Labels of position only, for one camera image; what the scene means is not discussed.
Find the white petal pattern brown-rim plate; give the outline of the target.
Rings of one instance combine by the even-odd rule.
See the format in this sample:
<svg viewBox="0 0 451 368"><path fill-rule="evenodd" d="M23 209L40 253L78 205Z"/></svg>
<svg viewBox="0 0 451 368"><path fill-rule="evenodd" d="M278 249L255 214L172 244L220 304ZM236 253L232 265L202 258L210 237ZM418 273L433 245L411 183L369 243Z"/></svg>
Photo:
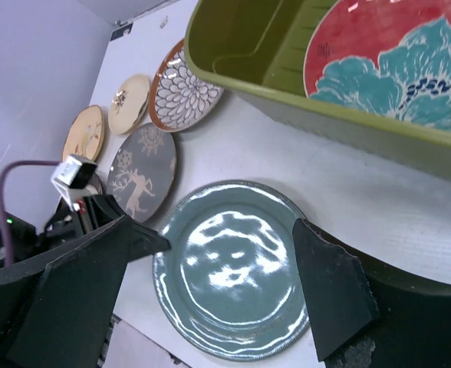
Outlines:
<svg viewBox="0 0 451 368"><path fill-rule="evenodd" d="M149 115L159 130L176 133L203 120L224 89L198 78L188 68L185 41L179 41L163 59L151 84Z"/></svg>

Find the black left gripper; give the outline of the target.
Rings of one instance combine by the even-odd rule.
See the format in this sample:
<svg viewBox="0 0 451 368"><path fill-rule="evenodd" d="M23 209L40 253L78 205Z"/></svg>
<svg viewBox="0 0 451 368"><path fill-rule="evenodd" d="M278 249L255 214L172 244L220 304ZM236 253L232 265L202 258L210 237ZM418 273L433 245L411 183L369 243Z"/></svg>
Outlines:
<svg viewBox="0 0 451 368"><path fill-rule="evenodd" d="M6 220L12 237L15 260L24 261L80 238L125 214L113 195L90 195L78 200L77 203L80 209L73 211L64 200L60 200L55 213L41 230L7 213ZM0 230L0 268L4 267L4 263L5 246Z"/></svg>

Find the tan bird branch plate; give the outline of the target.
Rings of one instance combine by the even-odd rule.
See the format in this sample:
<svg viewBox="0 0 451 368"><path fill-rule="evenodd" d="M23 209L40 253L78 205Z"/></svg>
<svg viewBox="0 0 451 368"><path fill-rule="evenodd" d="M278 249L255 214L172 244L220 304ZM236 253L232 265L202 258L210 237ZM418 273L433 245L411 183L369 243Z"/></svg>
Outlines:
<svg viewBox="0 0 451 368"><path fill-rule="evenodd" d="M62 159L76 154L96 161L104 144L106 121L98 105L82 110L69 129L62 151Z"/></svg>

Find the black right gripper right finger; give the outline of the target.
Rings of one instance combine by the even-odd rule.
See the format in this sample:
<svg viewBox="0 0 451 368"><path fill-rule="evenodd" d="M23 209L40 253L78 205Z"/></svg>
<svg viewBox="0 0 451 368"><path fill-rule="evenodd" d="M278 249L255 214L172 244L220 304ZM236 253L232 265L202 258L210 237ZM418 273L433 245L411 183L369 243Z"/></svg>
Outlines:
<svg viewBox="0 0 451 368"><path fill-rule="evenodd" d="M292 235L319 362L451 367L451 284L396 268L307 219Z"/></svg>

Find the plain teal blue plate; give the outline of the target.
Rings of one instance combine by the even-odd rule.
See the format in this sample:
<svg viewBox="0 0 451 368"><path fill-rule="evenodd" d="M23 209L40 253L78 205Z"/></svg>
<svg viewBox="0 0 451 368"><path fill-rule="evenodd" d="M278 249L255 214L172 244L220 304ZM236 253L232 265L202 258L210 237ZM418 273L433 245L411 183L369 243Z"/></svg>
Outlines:
<svg viewBox="0 0 451 368"><path fill-rule="evenodd" d="M222 180L184 196L153 257L157 299L195 348L233 362L267 359L310 326L292 229L302 211L259 182Z"/></svg>

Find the grey reindeer snowflake plate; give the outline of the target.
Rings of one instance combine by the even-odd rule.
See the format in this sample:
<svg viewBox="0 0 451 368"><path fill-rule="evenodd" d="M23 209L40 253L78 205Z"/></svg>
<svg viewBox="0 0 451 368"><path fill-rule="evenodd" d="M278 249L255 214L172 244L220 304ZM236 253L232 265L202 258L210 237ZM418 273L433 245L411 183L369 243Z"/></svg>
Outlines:
<svg viewBox="0 0 451 368"><path fill-rule="evenodd" d="M144 223L168 196L175 171L172 134L148 123L130 134L117 151L107 177L107 193L132 219Z"/></svg>

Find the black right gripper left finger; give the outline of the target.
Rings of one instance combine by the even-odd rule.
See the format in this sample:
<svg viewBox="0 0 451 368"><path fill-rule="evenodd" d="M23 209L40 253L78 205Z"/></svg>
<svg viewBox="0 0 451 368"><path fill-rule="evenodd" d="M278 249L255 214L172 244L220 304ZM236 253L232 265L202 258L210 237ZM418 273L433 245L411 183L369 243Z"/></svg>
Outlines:
<svg viewBox="0 0 451 368"><path fill-rule="evenodd" d="M169 249L125 215L0 268L0 367L96 367L127 264Z"/></svg>

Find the red teal floral plate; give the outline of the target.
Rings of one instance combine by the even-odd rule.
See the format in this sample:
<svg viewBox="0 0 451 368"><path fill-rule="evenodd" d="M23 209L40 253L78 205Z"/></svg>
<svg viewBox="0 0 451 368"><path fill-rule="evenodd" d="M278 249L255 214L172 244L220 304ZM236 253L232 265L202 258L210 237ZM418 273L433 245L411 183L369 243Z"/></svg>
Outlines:
<svg viewBox="0 0 451 368"><path fill-rule="evenodd" d="M338 1L303 65L307 97L451 132L451 1Z"/></svg>

